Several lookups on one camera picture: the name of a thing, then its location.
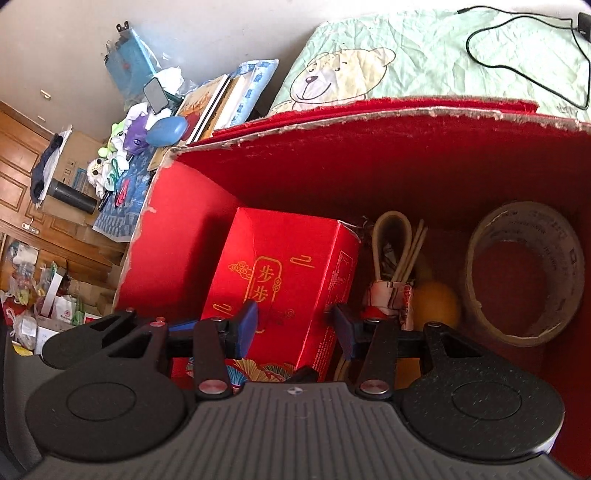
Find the small handheld mirror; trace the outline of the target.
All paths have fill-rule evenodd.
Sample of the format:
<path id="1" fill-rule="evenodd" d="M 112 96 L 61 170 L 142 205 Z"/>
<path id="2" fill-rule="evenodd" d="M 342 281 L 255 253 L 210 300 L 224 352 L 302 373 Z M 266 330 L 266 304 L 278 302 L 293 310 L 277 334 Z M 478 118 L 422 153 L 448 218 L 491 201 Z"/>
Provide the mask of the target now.
<path id="1" fill-rule="evenodd" d="M 168 106 L 168 97 L 157 77 L 151 78 L 143 87 L 144 97 L 154 114 Z"/>

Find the black cylinder bottle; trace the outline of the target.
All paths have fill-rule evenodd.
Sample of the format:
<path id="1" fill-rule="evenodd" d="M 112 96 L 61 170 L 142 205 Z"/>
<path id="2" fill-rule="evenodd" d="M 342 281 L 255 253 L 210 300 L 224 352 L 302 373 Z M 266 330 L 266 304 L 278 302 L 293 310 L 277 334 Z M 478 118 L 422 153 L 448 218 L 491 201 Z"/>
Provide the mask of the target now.
<path id="1" fill-rule="evenodd" d="M 63 182 L 52 179 L 47 194 L 73 208 L 87 214 L 92 214 L 97 207 L 97 200 L 90 197 Z"/>

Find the large red cardboard box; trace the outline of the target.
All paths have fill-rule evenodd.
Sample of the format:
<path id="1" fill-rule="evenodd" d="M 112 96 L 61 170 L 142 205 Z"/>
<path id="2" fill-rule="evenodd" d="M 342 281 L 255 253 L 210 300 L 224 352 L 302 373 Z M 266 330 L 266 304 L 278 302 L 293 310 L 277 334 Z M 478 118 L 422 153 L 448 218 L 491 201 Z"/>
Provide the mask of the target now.
<path id="1" fill-rule="evenodd" d="M 239 205 L 352 220 L 399 207 L 467 229 L 537 200 L 590 228 L 590 129 L 536 114 L 432 101 L 283 113 L 180 149 L 152 180 L 117 291 L 146 316 L 197 313 Z M 572 479 L 590 467 L 590 309 L 547 349 L 563 396 L 558 453 L 486 464 L 420 437 L 411 392 L 342 383 L 249 384 L 197 408 L 163 446 L 107 471 L 124 479 Z"/>

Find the green cartoon bed sheet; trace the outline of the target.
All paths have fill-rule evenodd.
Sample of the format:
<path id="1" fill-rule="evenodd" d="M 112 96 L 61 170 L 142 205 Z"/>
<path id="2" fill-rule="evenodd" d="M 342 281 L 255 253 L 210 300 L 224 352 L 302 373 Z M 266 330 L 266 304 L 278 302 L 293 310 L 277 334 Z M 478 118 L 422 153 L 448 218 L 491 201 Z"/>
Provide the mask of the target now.
<path id="1" fill-rule="evenodd" d="M 587 123 L 590 42 L 571 19 L 484 5 L 325 22 L 270 113 L 384 97 L 526 100 Z"/>

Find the black power adapter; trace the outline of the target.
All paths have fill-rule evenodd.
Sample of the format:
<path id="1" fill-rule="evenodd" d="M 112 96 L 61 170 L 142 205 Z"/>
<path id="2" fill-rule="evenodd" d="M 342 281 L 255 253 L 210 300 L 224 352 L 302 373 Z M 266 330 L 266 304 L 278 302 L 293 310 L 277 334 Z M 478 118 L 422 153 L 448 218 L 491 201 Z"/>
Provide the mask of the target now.
<path id="1" fill-rule="evenodd" d="M 578 13 L 577 31 L 586 41 L 591 42 L 591 15 L 589 13 Z"/>

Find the orange gourd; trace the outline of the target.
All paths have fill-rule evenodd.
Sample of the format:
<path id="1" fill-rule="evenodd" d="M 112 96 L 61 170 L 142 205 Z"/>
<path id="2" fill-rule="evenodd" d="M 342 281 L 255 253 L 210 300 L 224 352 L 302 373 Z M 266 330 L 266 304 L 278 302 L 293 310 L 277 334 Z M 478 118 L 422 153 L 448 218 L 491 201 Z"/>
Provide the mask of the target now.
<path id="1" fill-rule="evenodd" d="M 414 329 L 422 331 L 429 322 L 440 322 L 457 329 L 461 320 L 461 304 L 457 294 L 445 283 L 435 279 L 427 257 L 420 253 L 415 264 L 412 296 Z"/>

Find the purple plush toy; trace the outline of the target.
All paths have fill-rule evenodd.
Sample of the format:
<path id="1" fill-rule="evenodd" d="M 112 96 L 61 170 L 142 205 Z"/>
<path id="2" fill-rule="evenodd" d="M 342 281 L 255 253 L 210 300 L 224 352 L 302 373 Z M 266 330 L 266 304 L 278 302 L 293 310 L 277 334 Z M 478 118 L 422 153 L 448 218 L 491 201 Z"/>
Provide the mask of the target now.
<path id="1" fill-rule="evenodd" d="M 138 155 L 147 148 L 147 119 L 147 115 L 140 115 L 129 125 L 123 141 L 123 149 L 129 155 Z"/>

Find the blue oval case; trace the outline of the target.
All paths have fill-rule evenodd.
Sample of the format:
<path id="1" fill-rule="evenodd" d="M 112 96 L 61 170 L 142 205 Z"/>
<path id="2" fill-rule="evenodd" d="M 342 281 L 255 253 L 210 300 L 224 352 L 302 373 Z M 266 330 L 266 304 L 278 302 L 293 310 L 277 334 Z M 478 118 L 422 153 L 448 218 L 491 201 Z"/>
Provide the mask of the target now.
<path id="1" fill-rule="evenodd" d="M 156 148 L 172 146 L 183 137 L 187 126 L 188 123 L 182 116 L 162 118 L 147 131 L 145 141 Z"/>

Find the wooden cabinet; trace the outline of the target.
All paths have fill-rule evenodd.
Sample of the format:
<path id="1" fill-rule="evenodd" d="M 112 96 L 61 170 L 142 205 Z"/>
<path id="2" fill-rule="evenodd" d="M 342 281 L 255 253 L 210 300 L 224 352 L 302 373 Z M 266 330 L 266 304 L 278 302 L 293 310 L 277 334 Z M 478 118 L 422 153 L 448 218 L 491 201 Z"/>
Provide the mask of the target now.
<path id="1" fill-rule="evenodd" d="M 99 306 L 113 300 L 127 245 L 92 230 L 95 217 L 52 197 L 36 206 L 31 174 L 53 134 L 7 104 L 1 105 L 1 251 L 17 240 L 38 251 L 39 269 L 52 263 L 96 286 Z"/>

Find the stack of books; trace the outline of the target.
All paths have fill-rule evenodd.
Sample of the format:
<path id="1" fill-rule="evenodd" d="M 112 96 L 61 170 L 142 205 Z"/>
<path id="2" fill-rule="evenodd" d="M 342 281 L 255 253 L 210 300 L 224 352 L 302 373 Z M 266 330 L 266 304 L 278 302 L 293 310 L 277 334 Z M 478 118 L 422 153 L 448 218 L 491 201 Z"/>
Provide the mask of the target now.
<path id="1" fill-rule="evenodd" d="M 223 110 L 228 103 L 231 108 L 239 104 L 249 80 L 250 74 L 221 75 L 188 94 L 174 115 L 184 117 L 188 123 L 183 137 L 172 146 L 155 147 L 147 170 L 155 171 L 173 147 L 184 147 L 211 137 L 219 118 L 230 120 L 233 117 L 232 112 L 224 113 Z"/>

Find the small red gift box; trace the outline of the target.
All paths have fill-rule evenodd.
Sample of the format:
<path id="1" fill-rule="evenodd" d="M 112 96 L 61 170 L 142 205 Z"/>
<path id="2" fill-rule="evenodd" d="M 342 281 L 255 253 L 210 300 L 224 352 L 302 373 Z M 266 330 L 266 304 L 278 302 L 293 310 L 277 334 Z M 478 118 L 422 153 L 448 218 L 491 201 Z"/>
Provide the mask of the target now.
<path id="1" fill-rule="evenodd" d="M 329 311 L 349 298 L 360 248 L 339 220 L 240 207 L 194 315 L 229 319 L 252 300 L 259 317 L 242 372 L 311 367 L 324 380 L 337 343 Z"/>

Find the blue gift bag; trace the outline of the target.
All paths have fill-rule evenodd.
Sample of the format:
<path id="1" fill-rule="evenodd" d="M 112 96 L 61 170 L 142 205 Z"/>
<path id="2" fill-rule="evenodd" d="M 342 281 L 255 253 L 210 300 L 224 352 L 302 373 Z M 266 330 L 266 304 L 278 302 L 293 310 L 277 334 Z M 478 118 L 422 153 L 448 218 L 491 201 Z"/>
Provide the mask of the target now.
<path id="1" fill-rule="evenodd" d="M 161 69 L 158 58 L 128 21 L 116 25 L 118 38 L 106 43 L 104 65 L 127 111 L 143 98 L 143 88 Z"/>

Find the clear printed tape roll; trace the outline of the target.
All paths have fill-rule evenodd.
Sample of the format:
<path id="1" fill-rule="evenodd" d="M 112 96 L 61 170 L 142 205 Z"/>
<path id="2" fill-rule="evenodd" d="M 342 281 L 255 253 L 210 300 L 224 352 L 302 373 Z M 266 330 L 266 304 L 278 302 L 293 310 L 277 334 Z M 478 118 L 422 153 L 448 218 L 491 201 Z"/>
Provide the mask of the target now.
<path id="1" fill-rule="evenodd" d="M 501 243 L 521 244 L 542 260 L 548 297 L 544 311 L 527 333 L 504 333 L 485 315 L 474 282 L 476 259 Z M 498 341 L 515 347 L 534 347 L 558 336 L 577 312 L 584 293 L 585 259 L 570 223 L 553 208 L 531 201 L 506 204 L 487 215 L 473 232 L 465 260 L 464 304 L 471 318 Z"/>

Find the bag with beige handles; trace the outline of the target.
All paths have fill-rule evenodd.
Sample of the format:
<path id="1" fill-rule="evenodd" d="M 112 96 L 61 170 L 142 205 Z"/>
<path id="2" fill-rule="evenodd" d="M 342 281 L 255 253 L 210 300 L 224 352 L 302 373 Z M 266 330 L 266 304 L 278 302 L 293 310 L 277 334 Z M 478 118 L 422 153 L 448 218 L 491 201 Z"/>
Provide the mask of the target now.
<path id="1" fill-rule="evenodd" d="M 396 323 L 403 332 L 414 330 L 411 274 L 427 232 L 423 222 L 414 228 L 407 216 L 399 211 L 384 213 L 374 224 L 370 232 L 372 280 L 363 294 L 360 309 L 346 305 L 370 323 L 370 345 L 382 322 Z M 346 379 L 349 366 L 355 360 L 360 359 L 346 360 L 342 354 L 335 368 L 335 381 Z"/>

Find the brown cardboard box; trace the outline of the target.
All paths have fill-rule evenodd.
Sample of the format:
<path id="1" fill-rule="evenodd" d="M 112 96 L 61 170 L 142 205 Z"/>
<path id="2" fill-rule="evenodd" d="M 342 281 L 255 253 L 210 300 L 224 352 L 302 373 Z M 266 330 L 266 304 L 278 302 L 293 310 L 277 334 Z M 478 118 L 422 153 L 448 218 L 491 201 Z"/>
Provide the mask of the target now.
<path id="1" fill-rule="evenodd" d="M 98 141 L 73 130 L 65 142 L 53 178 L 97 200 L 95 188 L 87 180 L 87 167 L 98 157 L 99 148 Z M 40 210 L 44 214 L 82 226 L 91 226 L 97 216 L 96 213 L 85 213 L 51 196 L 46 197 Z"/>

